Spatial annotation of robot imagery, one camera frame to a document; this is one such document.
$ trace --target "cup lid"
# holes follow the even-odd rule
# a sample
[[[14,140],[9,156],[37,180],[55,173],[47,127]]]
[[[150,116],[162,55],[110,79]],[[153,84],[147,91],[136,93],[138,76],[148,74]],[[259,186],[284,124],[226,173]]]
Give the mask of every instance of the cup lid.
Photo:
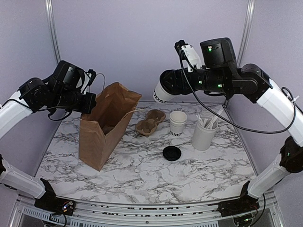
[[[163,149],[163,156],[168,161],[176,161],[181,157],[181,150],[175,146],[168,146]]]
[[[170,120],[174,121],[174,122],[179,122],[179,123],[183,123],[187,121],[187,115],[186,113],[184,113],[183,111],[173,111],[170,113],[169,115]]]

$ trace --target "white paper cup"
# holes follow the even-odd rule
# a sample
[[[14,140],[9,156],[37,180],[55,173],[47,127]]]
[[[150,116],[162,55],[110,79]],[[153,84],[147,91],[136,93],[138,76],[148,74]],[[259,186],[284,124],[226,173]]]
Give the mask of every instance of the white paper cup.
[[[161,83],[159,81],[156,88],[153,91],[153,99],[157,103],[165,103],[165,102],[173,99],[174,97],[176,97],[176,96],[171,95],[164,90],[164,88],[161,86]]]
[[[201,116],[202,120],[207,119],[206,125],[210,122],[211,116]],[[206,129],[199,124],[199,121],[196,123],[196,128],[191,139],[191,144],[197,150],[207,150],[212,143],[214,135],[218,129],[218,122],[215,121],[211,129]]]
[[[171,135],[180,136],[184,130],[187,115],[182,111],[173,111],[169,115],[169,121]]]

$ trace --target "black cup lid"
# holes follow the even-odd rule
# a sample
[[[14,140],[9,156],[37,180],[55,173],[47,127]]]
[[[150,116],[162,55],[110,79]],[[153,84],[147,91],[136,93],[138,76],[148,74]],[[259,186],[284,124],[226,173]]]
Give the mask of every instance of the black cup lid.
[[[181,157],[181,150],[175,146],[168,146],[163,149],[163,156],[168,161],[176,161]]]

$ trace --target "metal frame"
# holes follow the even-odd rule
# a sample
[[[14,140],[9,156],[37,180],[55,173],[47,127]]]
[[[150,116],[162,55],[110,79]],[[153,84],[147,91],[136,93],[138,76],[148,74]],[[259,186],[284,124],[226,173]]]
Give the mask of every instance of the metal frame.
[[[55,58],[56,58],[56,61],[58,64],[59,61],[61,60],[61,56],[60,56],[57,32],[56,32],[56,27],[55,27],[55,19],[53,16],[52,0],[45,0],[45,6],[46,6],[47,21],[49,23],[49,30],[50,30],[50,34],[51,34],[52,43],[53,43],[53,51],[54,51]]]
[[[238,54],[238,61],[237,61],[238,67],[240,67],[242,64],[243,56],[246,51],[248,40],[250,37],[250,30],[251,30],[253,15],[254,15],[255,3],[256,3],[255,0],[249,0],[247,4],[243,34],[242,34],[242,39],[241,39],[241,44]]]
[[[273,192],[266,193],[266,208],[270,209],[275,227],[283,227],[280,222],[280,211]],[[159,204],[133,205],[112,204],[93,201],[77,200],[73,216],[67,216],[71,227],[216,227],[219,220],[231,219],[237,216],[221,217],[217,211],[219,201],[207,201],[190,204]],[[51,212],[34,207],[35,200],[20,195],[14,207],[10,220],[10,227],[18,227],[22,215],[29,215],[37,219],[64,225],[62,216],[54,216],[49,220]],[[260,199],[260,210],[263,209],[263,200]]]

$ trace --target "gray vein pattern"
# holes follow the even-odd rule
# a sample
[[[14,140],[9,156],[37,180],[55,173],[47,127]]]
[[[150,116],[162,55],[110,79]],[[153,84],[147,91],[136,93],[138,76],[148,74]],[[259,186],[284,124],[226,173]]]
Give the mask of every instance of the gray vein pattern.
[[[218,104],[208,104],[215,111]],[[255,175],[234,128],[218,120],[219,129],[207,151],[191,145],[196,114],[210,115],[196,103],[140,102],[125,135],[98,172],[78,159],[80,114],[64,120],[40,165],[37,176],[49,180],[57,195],[87,201],[126,204],[175,204],[213,201],[238,196],[242,185]],[[139,135],[135,125],[151,109],[166,119],[150,137]],[[169,114],[188,116],[180,137],[169,133]],[[162,151],[177,146],[182,156],[167,161]]]

